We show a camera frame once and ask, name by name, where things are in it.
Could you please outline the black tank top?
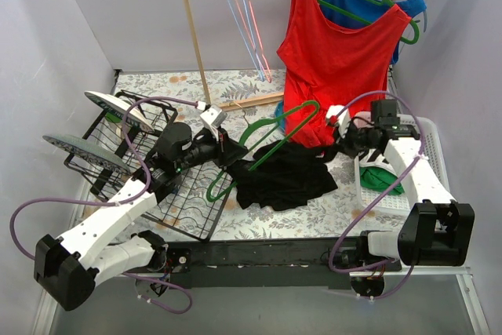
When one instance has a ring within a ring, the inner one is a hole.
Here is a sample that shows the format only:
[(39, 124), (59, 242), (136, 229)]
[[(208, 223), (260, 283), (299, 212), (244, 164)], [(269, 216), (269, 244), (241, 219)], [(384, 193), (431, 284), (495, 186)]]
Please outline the black tank top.
[(257, 168), (253, 163), (264, 157), (274, 143), (258, 149), (253, 159), (238, 160), (227, 168), (237, 184), (236, 199), (241, 208), (252, 204), (261, 208), (270, 206), (275, 211), (294, 209), (307, 205), (337, 189), (337, 184), (323, 162), (326, 147), (307, 148), (302, 144), (287, 142)]

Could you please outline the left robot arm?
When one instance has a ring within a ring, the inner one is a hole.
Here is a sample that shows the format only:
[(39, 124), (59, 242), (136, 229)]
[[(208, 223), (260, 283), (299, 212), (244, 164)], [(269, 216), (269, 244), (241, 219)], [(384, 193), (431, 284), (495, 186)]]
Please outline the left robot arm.
[(161, 271), (167, 261), (161, 236), (142, 231), (115, 246), (111, 241), (168, 196), (183, 171), (205, 162), (227, 167), (247, 152), (221, 127), (193, 134), (183, 122), (168, 125), (147, 154), (147, 172), (137, 170), (109, 202), (80, 225), (57, 238), (45, 235), (37, 242), (36, 282), (64, 310), (72, 311), (108, 279), (134, 268)]

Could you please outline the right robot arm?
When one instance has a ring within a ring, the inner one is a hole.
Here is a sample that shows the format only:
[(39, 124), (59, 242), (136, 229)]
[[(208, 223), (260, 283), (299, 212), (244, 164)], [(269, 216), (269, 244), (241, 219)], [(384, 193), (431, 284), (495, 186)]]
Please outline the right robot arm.
[(395, 100), (372, 102), (369, 123), (357, 126), (347, 107), (333, 105), (326, 121), (335, 128), (335, 148), (350, 157), (374, 150), (396, 175), (410, 211), (400, 231), (366, 231), (358, 237), (355, 262), (373, 270), (389, 260), (407, 266), (461, 266), (474, 227), (471, 205), (458, 202), (442, 185), (424, 154), (417, 122), (405, 124)]

